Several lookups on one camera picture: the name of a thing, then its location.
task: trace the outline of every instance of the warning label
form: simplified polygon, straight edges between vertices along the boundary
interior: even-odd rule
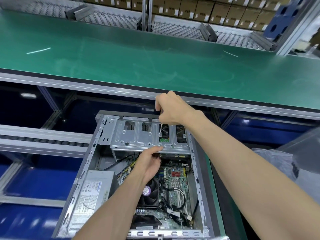
[[[102,181],[84,181],[74,214],[93,214]]]

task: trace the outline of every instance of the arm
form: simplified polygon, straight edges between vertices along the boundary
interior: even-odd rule
[[[161,150],[161,146],[154,146],[140,154],[126,180],[89,218],[74,240],[126,239],[142,191],[160,167],[160,159],[153,154]]]
[[[156,98],[159,120],[188,128],[260,239],[320,239],[320,206],[265,159],[174,92]]]

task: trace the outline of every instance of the green workbench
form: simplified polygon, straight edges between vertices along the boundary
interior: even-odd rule
[[[320,109],[320,60],[14,11],[0,25],[3,69]]]

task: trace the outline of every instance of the cpu fan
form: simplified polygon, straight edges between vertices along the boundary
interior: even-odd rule
[[[144,187],[137,208],[156,208],[159,204],[158,179],[152,178]]]

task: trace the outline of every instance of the right hand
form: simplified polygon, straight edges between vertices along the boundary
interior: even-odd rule
[[[170,91],[162,93],[155,98],[155,110],[163,113],[159,115],[159,121],[168,125],[184,125],[192,114],[196,112],[182,98]]]

